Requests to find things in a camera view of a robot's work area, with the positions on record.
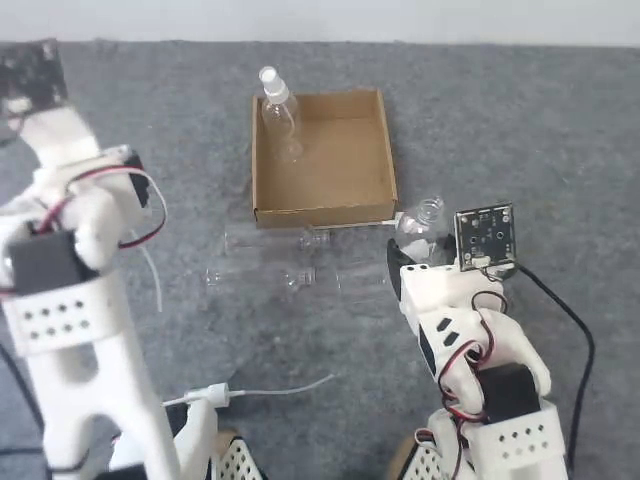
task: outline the cardboard box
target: cardboard box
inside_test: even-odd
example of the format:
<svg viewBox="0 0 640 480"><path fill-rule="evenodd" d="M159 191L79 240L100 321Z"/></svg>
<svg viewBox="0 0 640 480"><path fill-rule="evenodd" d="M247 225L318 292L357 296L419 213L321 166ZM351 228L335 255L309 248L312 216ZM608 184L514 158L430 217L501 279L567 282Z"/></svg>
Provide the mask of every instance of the cardboard box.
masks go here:
<svg viewBox="0 0 640 480"><path fill-rule="evenodd" d="M253 99L253 210L260 227L330 226L393 218L398 200L382 93L296 95L303 158L271 155L262 98Z"/></svg>

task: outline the gray felt mat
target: gray felt mat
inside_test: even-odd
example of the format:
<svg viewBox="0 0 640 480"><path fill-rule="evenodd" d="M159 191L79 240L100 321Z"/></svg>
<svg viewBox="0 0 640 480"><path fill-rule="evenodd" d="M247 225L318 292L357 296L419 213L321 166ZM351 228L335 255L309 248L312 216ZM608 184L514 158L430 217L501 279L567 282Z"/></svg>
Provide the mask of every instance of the gray felt mat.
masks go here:
<svg viewBox="0 0 640 480"><path fill-rule="evenodd" d="M382 89L401 201L438 189L452 210L510 199L520 258L591 325L599 347L576 478L637 478L640 51L374 44L64 45L69 89L104 146L130 143L161 185L170 222L149 244L165 285L154 310L138 252L121 262L145 357L164 398L333 382L220 412L274 479L381 478L394 449L438 408L436 387L393 296L377 315L293 302L209 302L193 289L225 218L250 218L250 96L270 63L296 91ZM6 201L30 181L24 145L0 151ZM380 229L338 234L335 255L383 256ZM551 369L567 431L585 342L526 278L513 316ZM2 341L9 342L6 324ZM0 367L0 446L38 439ZM108 437L108 428L103 428ZM42 478L37 458L0 461L1 478Z"/></svg>

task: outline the black cable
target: black cable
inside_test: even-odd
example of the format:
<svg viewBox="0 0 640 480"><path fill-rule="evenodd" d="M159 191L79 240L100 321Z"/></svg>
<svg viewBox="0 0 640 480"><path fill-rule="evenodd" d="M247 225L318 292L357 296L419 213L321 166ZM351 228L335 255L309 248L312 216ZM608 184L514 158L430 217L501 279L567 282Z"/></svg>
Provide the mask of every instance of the black cable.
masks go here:
<svg viewBox="0 0 640 480"><path fill-rule="evenodd" d="M580 386L578 387L578 393L576 394L576 400L573 407L573 418L571 419L571 431L569 433L569 446L567 448L567 464L569 467L569 471L573 476L573 471L575 467L575 457L576 457L576 447L578 443L578 431L580 430L580 417L582 415L582 405L584 403L584 395L587 389L587 383L589 382L589 376L591 375L591 370L593 369L593 362L595 361L596 356L596 342L593 338L593 334L589 330L584 321L567 305L564 301L558 297L549 287L547 287L542 280L540 280L531 270L529 270L524 265L518 264L518 270L524 273L527 277L529 277L533 283L535 283L538 287L544 291L564 312L571 317L571 319L578 325L582 333L584 333L585 338L587 339L587 344L589 346L589 355L587 358L587 363L584 367L584 373L582 374L582 379L580 380Z"/></svg>
<svg viewBox="0 0 640 480"><path fill-rule="evenodd" d="M507 298L498 292L494 292L493 290L480 290L479 292L476 292L473 297L471 297L472 310L478 310L478 306L476 305L476 298L480 295L491 295L499 298L501 302L500 313L504 313L506 315L506 313L509 311L509 301L507 300Z"/></svg>
<svg viewBox="0 0 640 480"><path fill-rule="evenodd" d="M42 448L40 447L0 448L0 457L8 457L10 455L42 455Z"/></svg>
<svg viewBox="0 0 640 480"><path fill-rule="evenodd" d="M11 357L7 349L4 347L2 342L0 342L0 356L2 356L2 358L4 359L4 362L6 363L7 368L9 369L9 371L13 375L14 380L18 384L18 388L22 393L22 397L24 398L25 403L27 404L27 406L29 407L29 410L31 411L31 415L33 416L33 419L35 420L36 425L38 426L38 430L40 430L40 433L43 433L44 419L42 418L42 414L40 413L38 404L35 398L33 397L31 390L29 390L29 386L27 385L27 382L25 381L24 377L20 373L20 370L18 369L18 365L16 365L16 362L13 360L13 358ZM44 456L44 450L42 448L32 448L32 447L13 447L13 448L4 448L0 450L0 456L38 455L38 454ZM53 480L53 472L46 465L46 461L47 460L45 458L45 480Z"/></svg>
<svg viewBox="0 0 640 480"><path fill-rule="evenodd" d="M13 360L13 358L11 358L11 355L9 354L7 349L4 347L4 345L2 345L2 343L0 343L0 356L2 356L2 358L4 359L4 362L7 364L7 368L13 375L13 378L16 381L16 384L18 385L20 392L22 393L22 397L24 398L25 403L29 407L29 410L31 411L31 415L33 416L33 419L35 420L36 425L38 426L38 430L40 430L40 433L43 433L44 420L42 418L42 414L40 413L40 409L38 408L38 403L36 402L36 399L33 397L33 394L31 393L31 390L29 389L27 382L22 377L22 374L18 369L18 365L16 365L16 362Z"/></svg>

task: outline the bottle cap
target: bottle cap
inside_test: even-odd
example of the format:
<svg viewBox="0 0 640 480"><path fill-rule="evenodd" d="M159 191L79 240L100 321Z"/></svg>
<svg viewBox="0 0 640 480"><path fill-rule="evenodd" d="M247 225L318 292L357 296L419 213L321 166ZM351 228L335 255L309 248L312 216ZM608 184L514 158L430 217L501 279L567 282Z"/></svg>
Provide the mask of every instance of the bottle cap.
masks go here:
<svg viewBox="0 0 640 480"><path fill-rule="evenodd" d="M264 67L260 70L258 77L264 85L264 93L271 103L284 103L289 98L289 89L275 68Z"/></svg>

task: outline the plastic bottle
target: plastic bottle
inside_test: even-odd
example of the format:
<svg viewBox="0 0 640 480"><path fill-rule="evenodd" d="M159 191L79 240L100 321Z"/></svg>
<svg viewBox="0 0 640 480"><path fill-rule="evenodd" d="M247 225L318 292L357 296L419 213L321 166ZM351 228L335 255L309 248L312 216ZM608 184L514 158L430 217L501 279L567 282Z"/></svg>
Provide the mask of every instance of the plastic bottle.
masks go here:
<svg viewBox="0 0 640 480"><path fill-rule="evenodd" d="M329 230L304 228L259 229L251 222L227 223L224 249L229 256L312 252L331 246Z"/></svg>
<svg viewBox="0 0 640 480"><path fill-rule="evenodd" d="M382 304L397 308L387 265L377 260L318 267L310 293L346 310L371 315Z"/></svg>
<svg viewBox="0 0 640 480"><path fill-rule="evenodd" d="M444 201L435 196L422 200L402 214L396 227L395 240L404 253L418 263L429 266L445 263L445 252L437 240L447 235Z"/></svg>
<svg viewBox="0 0 640 480"><path fill-rule="evenodd" d="M302 157L300 110L296 97L273 67L260 70L267 98L262 102L262 120L276 158L296 162Z"/></svg>
<svg viewBox="0 0 640 480"><path fill-rule="evenodd" d="M221 257L207 268L207 290L216 295L282 296L315 283L315 269L287 263L260 264Z"/></svg>

